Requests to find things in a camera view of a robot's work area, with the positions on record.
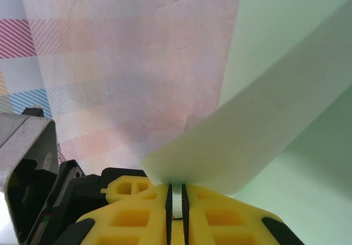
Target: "yellow plastic part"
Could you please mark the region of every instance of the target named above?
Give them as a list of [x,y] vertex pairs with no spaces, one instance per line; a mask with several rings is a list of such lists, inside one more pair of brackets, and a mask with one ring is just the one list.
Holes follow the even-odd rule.
[[203,187],[186,189],[190,245],[279,245],[261,221],[282,222],[278,216]]
[[95,224],[81,245],[166,245],[167,191],[153,187],[85,214],[78,221]]
[[111,204],[152,187],[153,184],[148,177],[123,175],[109,183],[107,188],[102,188],[100,192],[106,194],[105,199]]

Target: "checkered cloth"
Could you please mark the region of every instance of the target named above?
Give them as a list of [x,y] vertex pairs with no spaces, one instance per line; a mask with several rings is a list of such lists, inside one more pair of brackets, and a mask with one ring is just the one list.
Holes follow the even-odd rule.
[[239,0],[0,1],[0,110],[39,104],[87,172],[216,109]]

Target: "mint green surface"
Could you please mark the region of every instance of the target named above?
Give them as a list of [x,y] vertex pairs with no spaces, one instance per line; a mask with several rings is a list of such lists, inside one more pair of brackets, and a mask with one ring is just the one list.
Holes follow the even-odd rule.
[[[241,0],[219,105],[346,1]],[[236,198],[280,216],[306,245],[352,244],[352,88]]]

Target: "white paper strip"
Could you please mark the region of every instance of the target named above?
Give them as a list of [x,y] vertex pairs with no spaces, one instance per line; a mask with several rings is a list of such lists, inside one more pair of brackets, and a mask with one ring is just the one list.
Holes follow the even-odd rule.
[[154,184],[232,194],[352,83],[349,1],[255,82],[141,165]]

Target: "plaid fabric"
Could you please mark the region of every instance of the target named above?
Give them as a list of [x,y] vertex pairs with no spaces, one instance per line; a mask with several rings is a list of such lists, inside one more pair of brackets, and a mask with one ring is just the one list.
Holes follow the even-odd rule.
[[136,168],[216,109],[239,0],[19,1],[26,17],[0,20],[0,110],[41,105],[87,172]]

